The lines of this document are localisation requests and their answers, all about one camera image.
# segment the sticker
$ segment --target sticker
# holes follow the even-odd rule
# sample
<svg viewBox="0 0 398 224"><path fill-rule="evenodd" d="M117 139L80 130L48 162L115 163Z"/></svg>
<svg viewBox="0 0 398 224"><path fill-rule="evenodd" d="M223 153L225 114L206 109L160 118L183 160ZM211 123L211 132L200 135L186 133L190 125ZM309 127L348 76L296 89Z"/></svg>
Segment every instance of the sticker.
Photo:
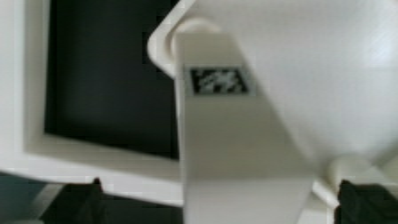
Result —
<svg viewBox="0 0 398 224"><path fill-rule="evenodd" d="M247 95L248 77L239 67L190 67L186 69L193 95Z"/></svg>

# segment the dark background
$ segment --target dark background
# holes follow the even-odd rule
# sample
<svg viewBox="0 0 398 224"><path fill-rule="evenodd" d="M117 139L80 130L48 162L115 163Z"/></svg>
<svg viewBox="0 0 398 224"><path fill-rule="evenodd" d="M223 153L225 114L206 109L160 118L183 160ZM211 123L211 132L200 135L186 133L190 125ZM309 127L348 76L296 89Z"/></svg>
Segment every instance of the dark background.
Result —
<svg viewBox="0 0 398 224"><path fill-rule="evenodd" d="M177 159L174 82L147 58L177 0L53 0L46 133Z"/></svg>
<svg viewBox="0 0 398 224"><path fill-rule="evenodd" d="M0 173L0 224L17 220L44 182ZM104 195L103 205L106 224L181 224L181 208Z"/></svg>

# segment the label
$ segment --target label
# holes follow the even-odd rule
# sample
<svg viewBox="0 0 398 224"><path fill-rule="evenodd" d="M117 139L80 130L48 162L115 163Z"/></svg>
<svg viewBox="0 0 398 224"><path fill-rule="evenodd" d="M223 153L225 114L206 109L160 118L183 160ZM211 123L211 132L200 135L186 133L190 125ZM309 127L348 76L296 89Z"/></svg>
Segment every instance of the label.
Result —
<svg viewBox="0 0 398 224"><path fill-rule="evenodd" d="M188 67L186 84L193 95L248 95L252 85L239 67Z"/></svg>

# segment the black screen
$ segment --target black screen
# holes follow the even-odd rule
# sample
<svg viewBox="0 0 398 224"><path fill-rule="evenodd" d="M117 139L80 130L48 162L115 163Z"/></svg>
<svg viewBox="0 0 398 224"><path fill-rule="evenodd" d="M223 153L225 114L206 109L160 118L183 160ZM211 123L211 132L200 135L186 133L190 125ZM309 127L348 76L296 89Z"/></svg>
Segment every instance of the black screen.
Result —
<svg viewBox="0 0 398 224"><path fill-rule="evenodd" d="M46 133L177 159L174 82L145 52L175 0L51 0Z"/></svg>

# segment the black and white label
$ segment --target black and white label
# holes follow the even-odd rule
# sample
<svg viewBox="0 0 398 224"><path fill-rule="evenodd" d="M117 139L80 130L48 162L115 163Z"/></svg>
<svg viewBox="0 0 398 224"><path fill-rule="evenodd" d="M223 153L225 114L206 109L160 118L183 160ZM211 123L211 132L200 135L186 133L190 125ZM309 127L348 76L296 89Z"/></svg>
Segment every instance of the black and white label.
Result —
<svg viewBox="0 0 398 224"><path fill-rule="evenodd" d="M248 77L239 67L190 67L186 69L193 95L245 95Z"/></svg>

